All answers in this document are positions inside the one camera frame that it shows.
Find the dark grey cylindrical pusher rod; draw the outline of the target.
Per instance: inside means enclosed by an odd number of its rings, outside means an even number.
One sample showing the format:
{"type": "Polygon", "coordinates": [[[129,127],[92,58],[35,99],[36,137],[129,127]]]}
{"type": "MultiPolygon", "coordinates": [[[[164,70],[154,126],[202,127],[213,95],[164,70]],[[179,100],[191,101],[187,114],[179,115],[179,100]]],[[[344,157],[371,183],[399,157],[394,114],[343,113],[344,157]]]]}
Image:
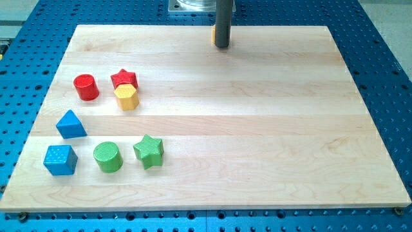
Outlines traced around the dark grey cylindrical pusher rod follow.
{"type": "Polygon", "coordinates": [[[216,1],[216,22],[214,25],[214,45],[228,48],[232,21],[233,0],[216,1]]]}

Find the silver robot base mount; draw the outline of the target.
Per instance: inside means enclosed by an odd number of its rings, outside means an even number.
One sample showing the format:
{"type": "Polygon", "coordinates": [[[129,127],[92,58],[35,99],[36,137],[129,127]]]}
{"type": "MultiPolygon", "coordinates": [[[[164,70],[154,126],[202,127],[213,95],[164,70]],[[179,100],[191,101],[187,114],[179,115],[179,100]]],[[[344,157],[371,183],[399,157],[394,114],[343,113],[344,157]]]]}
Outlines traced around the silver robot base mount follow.
{"type": "Polygon", "coordinates": [[[168,12],[173,15],[215,13],[216,2],[217,0],[168,0],[168,12]]]}

